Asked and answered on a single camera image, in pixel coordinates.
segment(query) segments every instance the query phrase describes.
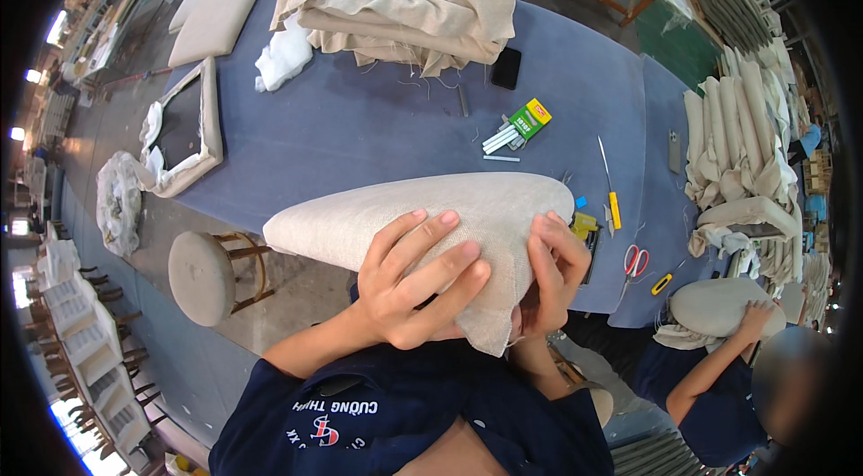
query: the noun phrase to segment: black smartphone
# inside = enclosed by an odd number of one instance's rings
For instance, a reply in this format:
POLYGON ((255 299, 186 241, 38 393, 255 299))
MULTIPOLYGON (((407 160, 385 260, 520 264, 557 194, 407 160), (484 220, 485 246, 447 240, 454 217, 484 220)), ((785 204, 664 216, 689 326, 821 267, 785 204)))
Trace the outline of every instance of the black smartphone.
POLYGON ((504 89, 515 90, 519 80, 521 51, 504 47, 491 70, 491 83, 504 89))

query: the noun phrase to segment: round stool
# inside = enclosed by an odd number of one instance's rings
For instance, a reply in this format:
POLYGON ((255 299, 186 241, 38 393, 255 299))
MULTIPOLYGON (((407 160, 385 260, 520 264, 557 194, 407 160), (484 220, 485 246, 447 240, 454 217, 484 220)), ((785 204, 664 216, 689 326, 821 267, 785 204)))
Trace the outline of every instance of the round stool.
POLYGON ((275 291, 264 290, 267 272, 263 255, 266 245, 256 245, 243 233, 207 234, 188 231, 171 245, 167 258, 167 276, 173 298, 187 317, 201 326, 216 326, 240 309, 259 302, 275 291), (226 250, 222 242, 245 240, 249 247, 226 250), (232 260, 255 257, 258 290, 252 297, 236 302, 236 282, 232 260))

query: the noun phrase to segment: navy blue shirt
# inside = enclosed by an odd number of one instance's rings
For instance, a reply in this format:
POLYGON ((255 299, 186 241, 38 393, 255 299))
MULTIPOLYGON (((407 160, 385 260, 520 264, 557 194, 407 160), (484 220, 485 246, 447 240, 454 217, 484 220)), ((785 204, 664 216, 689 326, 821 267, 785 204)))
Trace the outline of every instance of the navy blue shirt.
MULTIPOLYGON (((635 374, 635 394, 668 412, 665 400, 707 356, 705 348, 680 350, 651 341, 635 374)), ((767 444, 752 407, 752 369, 737 357, 677 426, 692 452, 708 467, 727 467, 767 444)))
POLYGON ((307 381, 265 360, 210 451, 213 476, 390 474, 461 416, 510 474, 614 473, 587 389, 549 401, 464 340, 378 345, 307 381))

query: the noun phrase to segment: blue work table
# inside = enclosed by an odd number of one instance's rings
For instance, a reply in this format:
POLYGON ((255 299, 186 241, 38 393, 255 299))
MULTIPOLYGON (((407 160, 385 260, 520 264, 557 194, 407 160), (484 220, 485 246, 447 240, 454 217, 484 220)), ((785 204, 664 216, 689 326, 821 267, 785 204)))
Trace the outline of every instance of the blue work table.
MULTIPOLYGON (((177 201, 261 233, 270 216, 294 204, 380 182, 476 171, 560 179, 568 170, 573 195, 588 201, 580 211, 607 226, 602 204, 609 186, 599 135, 623 227, 613 239, 603 232, 590 284, 571 307, 610 313, 615 326, 652 322, 671 292, 653 297, 650 289, 688 256, 696 220, 696 207, 683 191, 683 82, 652 58, 519 1, 512 18, 516 35, 508 43, 522 52, 516 90, 490 84, 491 66, 475 62, 426 83, 416 66, 378 62, 357 68, 351 52, 315 50, 295 79, 275 92, 257 93, 254 61, 270 39, 274 9, 275 0, 257 0, 234 51, 216 59, 225 159, 177 201), (469 118, 462 116, 458 91, 447 88, 459 83, 469 118), (552 121, 523 150, 496 153, 518 156, 520 163, 483 160, 480 145, 496 133, 501 115, 512 115, 534 97, 552 121), (668 169, 670 128, 681 140, 679 175, 668 169), (623 255, 633 242, 649 250, 650 263, 621 302, 623 255)), ((193 66, 174 70, 167 88, 193 66)), ((707 257, 690 258, 671 289, 709 276, 710 269, 707 257)))

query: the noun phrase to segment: red-handled scissors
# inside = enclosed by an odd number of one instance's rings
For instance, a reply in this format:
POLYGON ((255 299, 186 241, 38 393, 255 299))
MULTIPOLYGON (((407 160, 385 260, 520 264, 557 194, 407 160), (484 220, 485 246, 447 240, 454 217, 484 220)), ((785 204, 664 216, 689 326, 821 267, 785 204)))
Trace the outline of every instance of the red-handled scissors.
POLYGON ((650 254, 645 249, 639 249, 636 244, 632 244, 627 248, 627 254, 623 256, 623 272, 627 275, 627 281, 623 284, 623 290, 620 291, 620 301, 623 300, 623 295, 627 294, 629 282, 635 277, 641 276, 641 273, 647 267, 647 261, 650 260, 650 254))

